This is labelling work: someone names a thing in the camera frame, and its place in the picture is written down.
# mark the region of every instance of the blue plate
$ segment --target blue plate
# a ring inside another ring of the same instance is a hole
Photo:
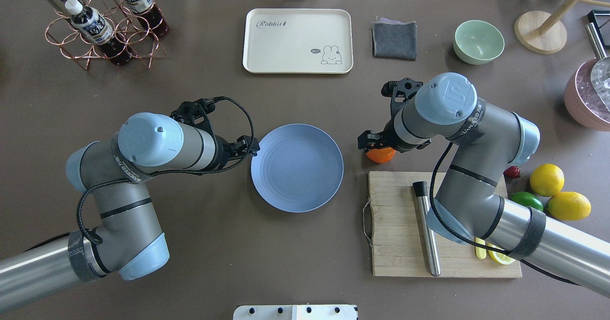
[[[312,211],[341,185],[341,151],[327,133],[308,124],[273,129],[252,158],[252,181],[262,198],[290,213]]]

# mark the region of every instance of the white bottle cap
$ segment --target white bottle cap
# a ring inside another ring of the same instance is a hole
[[[82,4],[78,0],[68,0],[66,2],[66,10],[70,14],[79,14],[82,11]]]

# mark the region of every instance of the brown table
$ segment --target brown table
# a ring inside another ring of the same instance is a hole
[[[429,172],[446,142],[436,139],[384,165],[368,161],[356,147],[362,131],[381,130],[389,119],[388,99],[379,94],[383,83],[462,73],[482,98],[540,127],[538,152],[509,192],[524,190],[536,166],[557,164],[567,176],[565,190],[581,192],[593,204],[591,216],[573,225],[610,240],[610,134],[580,126],[563,103],[566,81],[593,58],[583,29],[591,6],[568,12],[562,21],[566,47],[545,56],[521,46],[512,26],[520,14],[552,12],[562,0],[157,1],[172,27],[162,41],[166,59],[154,61],[150,72],[137,62],[114,70],[102,61],[83,72],[44,41],[44,27],[53,19],[44,0],[0,0],[0,257],[77,228],[79,194],[64,174],[72,152],[109,138],[132,114],[168,114],[185,100],[235,98],[250,111],[259,138],[287,123],[320,127],[343,153],[341,188],[316,211],[288,214],[257,194],[249,164],[213,176],[158,177],[149,186],[172,255],[166,266],[131,282],[111,274],[2,318],[230,319],[237,305],[307,302],[357,304],[360,318],[369,320],[608,318],[608,299],[527,267],[522,279],[373,277],[361,224],[368,171]],[[348,11],[351,72],[246,72],[244,20],[261,7]],[[418,22],[417,61],[372,57],[375,16]],[[496,61],[470,66],[453,53],[453,31],[471,19],[491,22],[505,36],[505,52]],[[233,140],[248,133],[237,108],[217,109],[211,118],[219,135]],[[85,224],[98,225],[93,201],[85,208]]]

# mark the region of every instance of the white tray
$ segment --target white tray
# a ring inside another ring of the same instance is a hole
[[[351,18],[341,9],[252,9],[243,64],[252,73],[347,73]]]

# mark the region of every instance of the green lime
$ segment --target green lime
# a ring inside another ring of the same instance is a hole
[[[510,200],[525,207],[532,207],[533,209],[544,211],[544,205],[542,205],[542,202],[540,202],[536,196],[530,194],[529,192],[516,192],[512,194]]]

